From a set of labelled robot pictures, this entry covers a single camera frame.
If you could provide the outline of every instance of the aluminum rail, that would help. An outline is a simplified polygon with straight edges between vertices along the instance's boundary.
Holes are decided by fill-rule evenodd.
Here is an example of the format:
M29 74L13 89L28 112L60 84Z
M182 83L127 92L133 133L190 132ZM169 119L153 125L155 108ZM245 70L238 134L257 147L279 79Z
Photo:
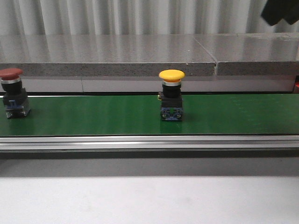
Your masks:
M299 135L78 136L0 138L1 152L295 150Z

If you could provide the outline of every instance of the white curtain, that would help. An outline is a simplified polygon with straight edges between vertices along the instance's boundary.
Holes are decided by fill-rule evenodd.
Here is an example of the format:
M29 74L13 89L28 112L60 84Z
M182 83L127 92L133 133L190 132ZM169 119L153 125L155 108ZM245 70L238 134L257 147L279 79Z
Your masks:
M0 35L298 32L268 26L266 0L0 0Z

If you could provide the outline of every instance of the green conveyor belt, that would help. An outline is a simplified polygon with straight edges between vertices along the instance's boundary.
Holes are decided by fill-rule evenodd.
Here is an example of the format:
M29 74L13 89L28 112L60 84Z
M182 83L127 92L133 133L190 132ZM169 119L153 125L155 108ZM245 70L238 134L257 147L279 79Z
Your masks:
M0 136L115 134L299 134L299 94L184 95L184 120L161 121L156 96L30 98L26 118Z

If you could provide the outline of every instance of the conveyor belt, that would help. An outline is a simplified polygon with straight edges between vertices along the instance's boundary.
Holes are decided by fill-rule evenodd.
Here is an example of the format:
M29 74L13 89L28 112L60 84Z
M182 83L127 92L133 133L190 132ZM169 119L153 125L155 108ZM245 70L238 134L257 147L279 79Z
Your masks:
M161 121L156 96L30 98L7 119L1 152L281 150L299 148L299 95L184 95L184 121Z

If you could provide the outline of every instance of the button cap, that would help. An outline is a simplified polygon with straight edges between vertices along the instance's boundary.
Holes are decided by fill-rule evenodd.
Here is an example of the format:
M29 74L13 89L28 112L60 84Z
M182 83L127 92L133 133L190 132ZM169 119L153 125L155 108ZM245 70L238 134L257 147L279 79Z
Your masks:
M166 82L179 82L181 78L185 77L185 73L180 70L169 69L161 71L159 77Z
M0 70L0 77L2 80L14 80L18 79L19 75L23 73L23 70L17 68Z
M299 82L295 82L293 93L299 93Z

